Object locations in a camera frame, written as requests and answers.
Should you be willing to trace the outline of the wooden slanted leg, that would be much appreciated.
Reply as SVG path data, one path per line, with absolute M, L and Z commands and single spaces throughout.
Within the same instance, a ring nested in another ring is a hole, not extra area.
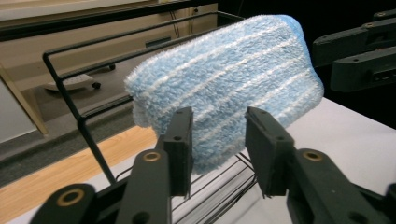
M 11 79 L 10 75 L 2 64 L 0 64 L 0 78 L 2 78 L 2 80 L 5 82 L 7 88 L 11 91 L 14 98 L 18 101 L 19 105 L 22 107 L 23 111 L 33 122 L 36 128 L 43 135 L 47 135 L 49 131 L 44 120 L 42 119 L 42 115 L 39 111 L 34 93 L 30 89 L 21 91 L 17 87 L 17 84 Z

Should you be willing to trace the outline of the blue white striped towel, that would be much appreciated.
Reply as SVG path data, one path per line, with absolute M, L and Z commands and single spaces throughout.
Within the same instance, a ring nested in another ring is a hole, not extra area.
M 136 125 L 165 133 L 193 111 L 193 171 L 207 174 L 245 147 L 245 113 L 269 112 L 283 127 L 315 108 L 323 84 L 297 20 L 259 15 L 160 52 L 125 79 Z

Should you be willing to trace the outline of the light wooden desk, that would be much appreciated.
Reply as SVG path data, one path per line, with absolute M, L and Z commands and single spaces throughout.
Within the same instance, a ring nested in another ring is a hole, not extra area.
M 0 78 L 17 93 L 51 81 L 42 60 L 48 49 L 141 28 L 168 11 L 213 5 L 219 0 L 146 0 L 0 21 Z

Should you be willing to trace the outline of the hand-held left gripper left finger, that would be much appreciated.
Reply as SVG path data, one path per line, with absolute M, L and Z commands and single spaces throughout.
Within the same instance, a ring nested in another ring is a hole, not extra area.
M 177 110 L 164 135 L 164 150 L 168 154 L 171 195 L 187 196 L 191 188 L 192 158 L 191 107 Z

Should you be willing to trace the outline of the white chair base with casters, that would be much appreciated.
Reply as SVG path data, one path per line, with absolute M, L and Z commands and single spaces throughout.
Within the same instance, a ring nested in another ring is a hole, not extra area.
M 88 73 L 85 73 L 82 75 L 70 77 L 64 81 L 64 87 L 68 91 L 83 89 L 88 86 L 91 86 L 92 88 L 94 88 L 96 90 L 100 89 L 101 84 L 92 77 L 92 74 L 97 74 L 100 72 L 110 72 L 115 69 L 116 69 L 116 65 L 111 64 L 106 67 L 102 67 L 102 68 L 96 69 L 94 71 L 91 71 L 91 72 L 88 72 Z

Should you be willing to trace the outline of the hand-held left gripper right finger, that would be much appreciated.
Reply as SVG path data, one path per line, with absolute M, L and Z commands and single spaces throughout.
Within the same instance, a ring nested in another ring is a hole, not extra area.
M 250 106 L 246 113 L 245 146 L 263 196 L 287 192 L 287 160 L 294 140 L 269 113 Z

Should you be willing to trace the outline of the black wire rack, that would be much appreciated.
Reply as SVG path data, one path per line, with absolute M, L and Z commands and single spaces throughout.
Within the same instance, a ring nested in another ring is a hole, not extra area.
M 261 54 L 264 29 L 258 19 L 233 19 L 232 24 L 144 49 L 148 59 L 126 78 L 127 96 L 81 114 L 68 103 L 78 128 L 109 182 L 116 181 L 86 127 L 87 119 L 128 102 L 134 105 L 134 121 L 164 133 L 181 107 L 195 113 L 192 124 L 194 172 L 208 172 L 241 150 L 226 148 L 220 140 L 233 141 L 240 124 L 242 100 L 253 76 L 248 72 Z

